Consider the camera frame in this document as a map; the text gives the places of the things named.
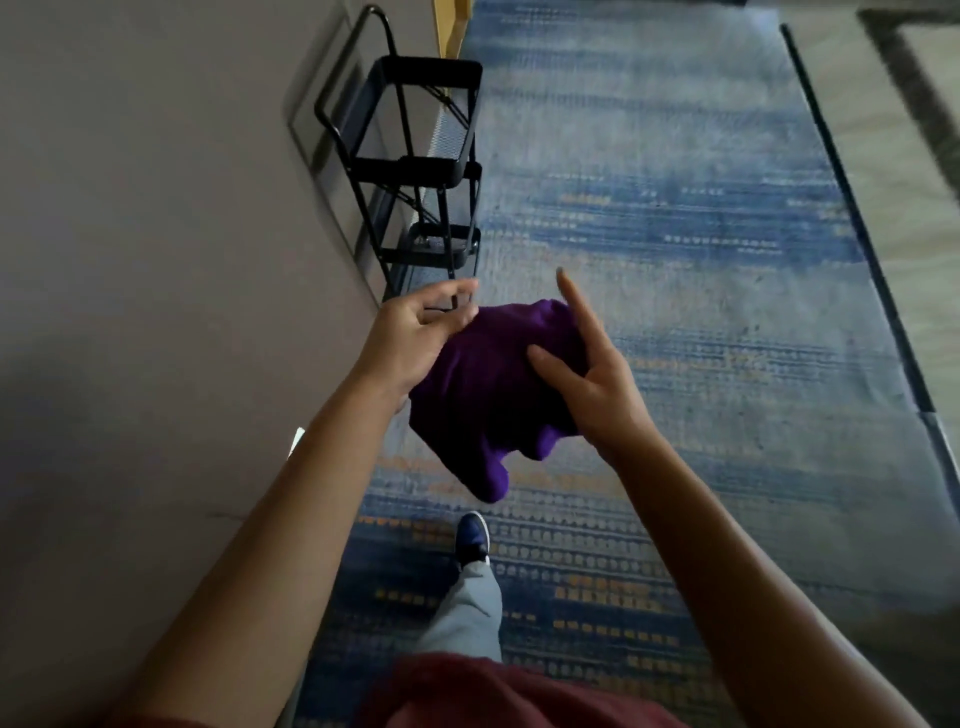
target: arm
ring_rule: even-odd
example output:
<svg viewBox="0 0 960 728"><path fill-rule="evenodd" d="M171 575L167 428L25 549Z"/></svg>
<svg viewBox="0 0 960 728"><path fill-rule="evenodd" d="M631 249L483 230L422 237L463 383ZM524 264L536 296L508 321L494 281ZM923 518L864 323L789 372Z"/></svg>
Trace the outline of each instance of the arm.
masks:
<svg viewBox="0 0 960 728"><path fill-rule="evenodd" d="M751 726L926 726L920 715L737 525L657 432L626 359L563 273L586 377L537 347L534 368L616 470Z"/></svg>
<svg viewBox="0 0 960 728"><path fill-rule="evenodd" d="M387 424L476 315L427 310L476 280L383 305L356 366L137 677L118 715L269 728L294 688Z"/></svg>

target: red shirt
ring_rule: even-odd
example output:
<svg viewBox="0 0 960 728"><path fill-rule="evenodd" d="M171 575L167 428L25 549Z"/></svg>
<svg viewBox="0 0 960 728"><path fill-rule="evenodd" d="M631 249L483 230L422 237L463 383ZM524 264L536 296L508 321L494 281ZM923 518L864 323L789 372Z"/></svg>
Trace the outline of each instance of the red shirt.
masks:
<svg viewBox="0 0 960 728"><path fill-rule="evenodd" d="M123 728L186 728L145 716ZM368 694L354 728L684 728L657 703L449 653L409 655Z"/></svg>

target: black metal rack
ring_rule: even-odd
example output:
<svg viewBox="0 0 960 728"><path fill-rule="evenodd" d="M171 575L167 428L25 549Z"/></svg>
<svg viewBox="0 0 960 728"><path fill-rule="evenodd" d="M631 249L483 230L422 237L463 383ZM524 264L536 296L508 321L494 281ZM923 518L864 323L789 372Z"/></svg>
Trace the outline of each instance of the black metal rack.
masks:
<svg viewBox="0 0 960 728"><path fill-rule="evenodd" d="M383 25L389 55L383 56L373 64L367 80L357 92L349 109L343 114L338 127L326 114L324 107L340 75L347 67L350 55L371 15L376 15ZM476 209L480 198L480 178L483 169L476 160L474 133L482 76L483 66L476 61L398 55L386 14L376 5L368 5L360 12L344 49L317 97L314 114L333 139L337 155L349 178L350 187L363 217L366 235L387 280L385 299L399 295L406 272L411 266L446 269L447 275L453 279L456 278L456 272L463 268L468 259L473 256L473 273L476 275L481 238L480 229L476 227ZM360 148L373 119L376 105L389 85L396 88L396 100L407 154L398 159L361 157ZM424 88L464 127L466 134L457 158L414 155L410 121L403 93L405 85ZM451 88L466 90L466 113L447 94L446 90ZM450 222L446 193L464 179L469 185L469 222L466 225L454 225ZM360 187L361 182L372 183L381 190L380 194L372 196L369 204ZM404 187L412 187L413 195L405 192ZM436 191L439 217L423 204L423 191L426 189ZM397 200L410 206L416 212L417 220L400 235L395 248L385 248L383 238ZM444 249L432 250L429 238L442 239ZM452 301L452 305L456 307L456 299Z"/></svg>

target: wall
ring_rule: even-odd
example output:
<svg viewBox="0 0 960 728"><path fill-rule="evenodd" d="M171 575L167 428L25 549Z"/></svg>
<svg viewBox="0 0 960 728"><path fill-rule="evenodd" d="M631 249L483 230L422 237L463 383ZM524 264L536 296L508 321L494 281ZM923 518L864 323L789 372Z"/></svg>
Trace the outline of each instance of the wall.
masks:
<svg viewBox="0 0 960 728"><path fill-rule="evenodd" d="M387 4L401 52L433 53L413 2ZM4 726L98 715L362 344L372 297L281 108L333 10L4 6Z"/></svg>

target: navy blue sneaker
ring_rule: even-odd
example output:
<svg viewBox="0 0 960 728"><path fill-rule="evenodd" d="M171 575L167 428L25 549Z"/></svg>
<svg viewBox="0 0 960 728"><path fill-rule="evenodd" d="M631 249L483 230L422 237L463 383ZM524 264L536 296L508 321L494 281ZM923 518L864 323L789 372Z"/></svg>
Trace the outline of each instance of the navy blue sneaker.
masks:
<svg viewBox="0 0 960 728"><path fill-rule="evenodd" d="M461 569L474 561L490 563L490 530L483 516L470 511L460 519L454 549Z"/></svg>

